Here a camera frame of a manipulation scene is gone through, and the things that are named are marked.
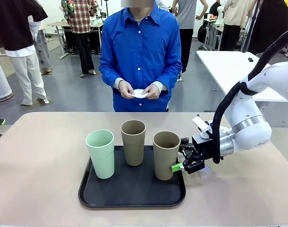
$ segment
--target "black shirt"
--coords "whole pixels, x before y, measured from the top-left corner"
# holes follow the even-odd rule
[[[218,2],[214,3],[211,8],[210,8],[210,12],[211,14],[213,14],[214,16],[219,16],[219,13],[218,13],[218,7],[220,7],[220,4]]]
[[[4,49],[17,51],[34,44],[29,16],[33,16],[34,22],[48,17],[35,0],[0,0],[0,38]]]

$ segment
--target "hand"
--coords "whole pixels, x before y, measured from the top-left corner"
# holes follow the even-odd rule
[[[134,95],[134,90],[131,87],[130,83],[126,82],[125,80],[121,80],[119,82],[119,91],[121,96],[126,99],[133,99],[134,97],[130,94]]]
[[[149,85],[142,93],[142,95],[148,93],[148,99],[158,99],[160,96],[160,90],[154,84]]]

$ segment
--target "person in beige shirt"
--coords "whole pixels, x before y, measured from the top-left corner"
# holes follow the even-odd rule
[[[241,28],[245,28],[248,10],[254,0],[227,0],[224,6],[224,31],[221,51],[233,51]]]

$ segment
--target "gray shirt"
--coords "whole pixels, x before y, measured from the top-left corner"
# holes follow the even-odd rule
[[[194,29],[197,0],[178,0],[177,20],[180,29]]]

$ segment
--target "green cup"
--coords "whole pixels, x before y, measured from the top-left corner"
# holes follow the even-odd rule
[[[96,130],[85,139],[97,177],[107,179],[115,172],[114,134]]]

